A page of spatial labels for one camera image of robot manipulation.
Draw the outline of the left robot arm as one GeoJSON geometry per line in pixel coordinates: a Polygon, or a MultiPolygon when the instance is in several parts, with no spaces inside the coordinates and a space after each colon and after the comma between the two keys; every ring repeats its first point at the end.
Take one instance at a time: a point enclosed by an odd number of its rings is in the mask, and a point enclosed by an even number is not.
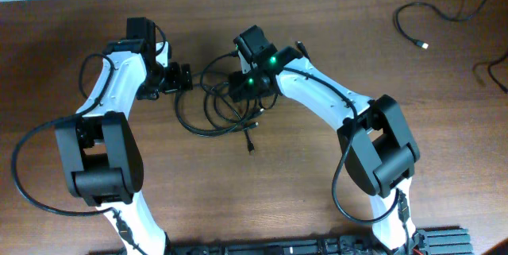
{"type": "Polygon", "coordinates": [[[171,252],[142,194],[144,165],[128,123],[135,100],[192,88],[189,65],[171,61],[159,31],[146,17],[129,18],[125,38],[100,53],[102,72],[86,102],[55,126],[69,192],[106,216],[127,254],[171,252]]]}

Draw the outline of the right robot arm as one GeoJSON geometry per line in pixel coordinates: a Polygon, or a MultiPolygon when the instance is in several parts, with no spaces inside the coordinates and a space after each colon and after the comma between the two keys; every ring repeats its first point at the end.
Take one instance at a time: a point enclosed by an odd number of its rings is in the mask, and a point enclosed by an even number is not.
{"type": "Polygon", "coordinates": [[[337,133],[341,158],[333,175],[333,203],[347,219],[369,225],[388,254],[411,254],[418,243],[409,189],[420,151],[400,105],[389,95],[360,95],[313,66],[303,43],[277,49],[253,25],[234,38],[241,69],[229,75],[233,101],[282,95],[301,103],[337,133]],[[339,203],[337,181],[347,171],[370,198],[373,217],[356,218],[339,203]]]}

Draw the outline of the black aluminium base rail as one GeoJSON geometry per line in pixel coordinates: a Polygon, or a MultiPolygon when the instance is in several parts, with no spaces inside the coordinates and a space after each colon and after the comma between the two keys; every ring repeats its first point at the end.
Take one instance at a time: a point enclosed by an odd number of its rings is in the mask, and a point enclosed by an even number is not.
{"type": "Polygon", "coordinates": [[[346,254],[422,254],[473,255],[467,229],[418,229],[408,243],[389,250],[374,238],[343,235],[295,241],[258,241],[242,244],[216,242],[209,245],[165,245],[164,254],[171,255],[346,255],[346,254]]]}

